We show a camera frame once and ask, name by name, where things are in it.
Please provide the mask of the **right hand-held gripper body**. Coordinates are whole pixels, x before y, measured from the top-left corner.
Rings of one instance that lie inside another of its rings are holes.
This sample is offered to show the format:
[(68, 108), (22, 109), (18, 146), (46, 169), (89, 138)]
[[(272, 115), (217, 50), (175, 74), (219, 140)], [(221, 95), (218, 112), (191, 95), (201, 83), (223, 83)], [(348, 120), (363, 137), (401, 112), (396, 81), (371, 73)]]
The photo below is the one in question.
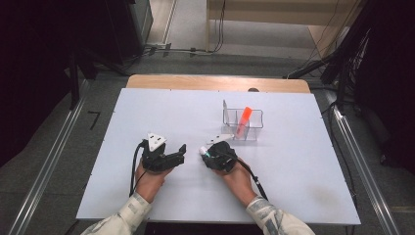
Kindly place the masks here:
[(215, 156), (210, 157), (215, 161), (215, 169), (229, 172), (236, 163), (236, 154), (227, 140), (232, 139), (233, 134), (219, 134), (207, 141), (208, 147), (213, 146)]

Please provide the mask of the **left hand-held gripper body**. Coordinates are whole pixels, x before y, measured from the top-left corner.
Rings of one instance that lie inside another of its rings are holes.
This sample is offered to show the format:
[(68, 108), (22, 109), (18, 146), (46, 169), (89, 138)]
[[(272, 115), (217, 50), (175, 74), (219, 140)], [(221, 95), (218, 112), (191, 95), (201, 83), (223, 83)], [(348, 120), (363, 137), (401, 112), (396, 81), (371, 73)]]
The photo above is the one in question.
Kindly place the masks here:
[(144, 151), (142, 153), (142, 167), (152, 172), (167, 170), (165, 165), (165, 142), (166, 138), (150, 132), (144, 140)]

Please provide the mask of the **metal floor rail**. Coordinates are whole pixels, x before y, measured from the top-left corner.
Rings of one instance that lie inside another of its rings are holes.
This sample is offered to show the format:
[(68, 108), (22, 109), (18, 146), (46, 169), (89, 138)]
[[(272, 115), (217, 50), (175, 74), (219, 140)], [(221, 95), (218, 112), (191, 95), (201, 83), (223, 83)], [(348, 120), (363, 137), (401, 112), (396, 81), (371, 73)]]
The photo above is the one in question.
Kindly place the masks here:
[(392, 211), (388, 206), (383, 193), (381, 192), (374, 175), (367, 164), (364, 155), (352, 133), (347, 118), (342, 115), (338, 108), (333, 110), (336, 123), (346, 142), (351, 159), (359, 173), (362, 184), (366, 190), (372, 208), (379, 219), (380, 225), (385, 235), (401, 235), (400, 230), (392, 216)]
[(63, 122), (59, 133), (54, 139), (54, 143), (48, 152), (46, 159), (43, 162), (42, 167), (39, 169), (35, 180), (33, 181), (30, 189), (26, 193), (23, 199), (23, 203), (20, 206), (17, 216), (11, 228), (8, 230), (7, 235), (24, 235), (31, 218), (36, 211), (36, 208), (40, 202), (40, 199), (46, 189), (46, 186), (52, 176), (52, 173), (60, 159), (62, 151), (64, 150), (69, 136), (73, 130), (75, 122), (83, 108), (85, 99), (88, 95), (92, 81), (84, 79), (79, 86), (80, 98), (71, 110), (68, 110), (65, 121)]

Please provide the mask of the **light wooden desk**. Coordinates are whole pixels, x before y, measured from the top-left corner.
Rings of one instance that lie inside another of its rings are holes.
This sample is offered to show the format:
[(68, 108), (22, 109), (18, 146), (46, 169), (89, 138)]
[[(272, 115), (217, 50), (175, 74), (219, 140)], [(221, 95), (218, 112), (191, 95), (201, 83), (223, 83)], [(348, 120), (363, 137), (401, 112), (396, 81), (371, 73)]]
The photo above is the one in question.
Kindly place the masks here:
[(206, 0), (206, 49), (211, 20), (307, 25), (321, 57), (359, 14), (363, 0)]

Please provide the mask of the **black metal stand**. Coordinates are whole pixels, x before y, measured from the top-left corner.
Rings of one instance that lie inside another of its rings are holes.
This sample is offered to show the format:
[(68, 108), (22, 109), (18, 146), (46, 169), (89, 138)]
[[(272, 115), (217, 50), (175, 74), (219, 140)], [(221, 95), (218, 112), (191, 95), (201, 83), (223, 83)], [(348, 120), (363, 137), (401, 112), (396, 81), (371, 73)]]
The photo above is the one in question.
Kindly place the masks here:
[(129, 76), (129, 73), (116, 64), (93, 52), (85, 47), (76, 47), (69, 51), (69, 81), (71, 103), (69, 108), (73, 110), (80, 100), (78, 71), (81, 71), (86, 79), (95, 79), (98, 71), (94, 63), (99, 63), (104, 67), (123, 76)]
[(349, 60), (352, 58), (352, 54), (357, 50), (358, 40), (363, 37), (363, 32), (366, 29), (367, 21), (363, 19), (356, 19), (341, 45), (332, 54), (319, 61), (311, 62), (304, 69), (299, 69), (287, 74), (286, 78), (298, 79), (326, 64), (327, 68), (320, 76), (320, 80), (323, 84), (330, 84), (336, 78), (339, 79), (337, 96), (334, 105), (339, 111), (342, 112), (344, 110), (344, 104), (346, 103), (346, 74), (348, 71)]

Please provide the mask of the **black cabinet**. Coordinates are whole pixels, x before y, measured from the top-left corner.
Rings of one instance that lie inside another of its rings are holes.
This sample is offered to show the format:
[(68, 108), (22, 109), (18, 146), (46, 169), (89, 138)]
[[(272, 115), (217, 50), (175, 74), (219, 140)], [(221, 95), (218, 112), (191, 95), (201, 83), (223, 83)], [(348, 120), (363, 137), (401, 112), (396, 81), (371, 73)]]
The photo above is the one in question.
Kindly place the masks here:
[(154, 22), (150, 0), (106, 0), (115, 37), (115, 62), (141, 56)]

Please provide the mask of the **wooden table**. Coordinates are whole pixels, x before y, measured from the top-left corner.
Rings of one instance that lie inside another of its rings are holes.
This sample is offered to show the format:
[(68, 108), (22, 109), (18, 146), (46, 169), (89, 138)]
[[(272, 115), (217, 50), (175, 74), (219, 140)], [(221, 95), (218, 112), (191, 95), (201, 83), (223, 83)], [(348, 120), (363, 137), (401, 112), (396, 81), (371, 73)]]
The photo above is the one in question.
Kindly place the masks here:
[(303, 79), (258, 78), (230, 75), (134, 74), (127, 88), (304, 93), (310, 88)]

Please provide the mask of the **person's right hand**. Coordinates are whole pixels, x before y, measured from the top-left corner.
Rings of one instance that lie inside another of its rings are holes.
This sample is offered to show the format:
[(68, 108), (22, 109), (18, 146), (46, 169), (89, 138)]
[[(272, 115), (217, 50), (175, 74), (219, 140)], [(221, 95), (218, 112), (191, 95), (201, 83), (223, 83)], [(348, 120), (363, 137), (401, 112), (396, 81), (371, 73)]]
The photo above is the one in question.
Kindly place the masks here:
[(245, 208), (257, 196), (252, 187), (251, 175), (240, 163), (236, 163), (229, 172), (216, 169), (213, 172), (225, 182), (232, 194)]

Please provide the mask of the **clear plastic desk organizer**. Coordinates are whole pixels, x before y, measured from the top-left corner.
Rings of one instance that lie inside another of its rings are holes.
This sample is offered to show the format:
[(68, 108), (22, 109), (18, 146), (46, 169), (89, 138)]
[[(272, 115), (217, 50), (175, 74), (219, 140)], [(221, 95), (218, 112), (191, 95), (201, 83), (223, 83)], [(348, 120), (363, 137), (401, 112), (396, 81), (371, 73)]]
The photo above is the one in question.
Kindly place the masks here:
[(264, 124), (263, 124), (263, 111), (252, 109), (253, 112), (251, 114), (249, 122), (246, 124), (244, 135), (241, 138), (237, 138), (235, 136), (236, 129), (238, 127), (238, 123), (239, 123), (239, 120), (242, 116), (244, 108), (243, 109), (233, 109), (233, 108), (228, 108), (227, 107), (227, 110), (228, 110), (228, 117), (229, 117), (229, 126), (225, 125), (224, 121), (223, 121), (223, 103), (222, 103), (221, 133), (222, 134), (233, 134), (234, 135), (234, 137), (233, 137), (234, 140), (255, 141), (257, 139), (258, 133), (264, 127)]

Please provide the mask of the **pink and orange highlighter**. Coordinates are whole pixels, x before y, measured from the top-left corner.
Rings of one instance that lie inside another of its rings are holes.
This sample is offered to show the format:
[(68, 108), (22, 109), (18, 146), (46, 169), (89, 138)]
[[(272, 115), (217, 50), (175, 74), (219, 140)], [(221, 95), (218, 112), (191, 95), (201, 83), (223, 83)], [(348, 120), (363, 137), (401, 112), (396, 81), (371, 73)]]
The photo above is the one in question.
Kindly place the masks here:
[(239, 120), (235, 136), (241, 138), (244, 135), (246, 124), (249, 122), (253, 110), (250, 107), (245, 107), (242, 116)]

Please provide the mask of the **person's left hand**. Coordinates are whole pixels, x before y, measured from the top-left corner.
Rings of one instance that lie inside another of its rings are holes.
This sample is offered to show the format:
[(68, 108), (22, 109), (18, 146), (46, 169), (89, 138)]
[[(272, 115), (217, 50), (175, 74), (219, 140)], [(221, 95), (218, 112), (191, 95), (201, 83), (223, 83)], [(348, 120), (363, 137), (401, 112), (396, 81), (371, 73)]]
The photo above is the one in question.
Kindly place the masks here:
[(135, 192), (138, 193), (144, 200), (151, 204), (160, 188), (165, 182), (165, 178), (172, 172), (172, 169), (168, 169), (162, 172), (150, 172), (143, 168), (142, 164), (139, 164), (136, 168), (136, 188)]

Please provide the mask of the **white table board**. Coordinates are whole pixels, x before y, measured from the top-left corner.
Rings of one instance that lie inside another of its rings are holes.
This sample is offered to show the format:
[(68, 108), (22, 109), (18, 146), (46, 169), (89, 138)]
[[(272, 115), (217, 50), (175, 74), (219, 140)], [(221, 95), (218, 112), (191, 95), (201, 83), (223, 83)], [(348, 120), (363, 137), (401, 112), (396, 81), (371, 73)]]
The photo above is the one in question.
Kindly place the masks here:
[(203, 163), (199, 150), (217, 136), (224, 107), (262, 114), (253, 141), (232, 147), (257, 175), (269, 201), (306, 223), (356, 224), (359, 217), (312, 94), (124, 88), (77, 216), (100, 219), (128, 199), (132, 161), (148, 133), (166, 151), (187, 148), (149, 214), (152, 221), (249, 223), (245, 208)]

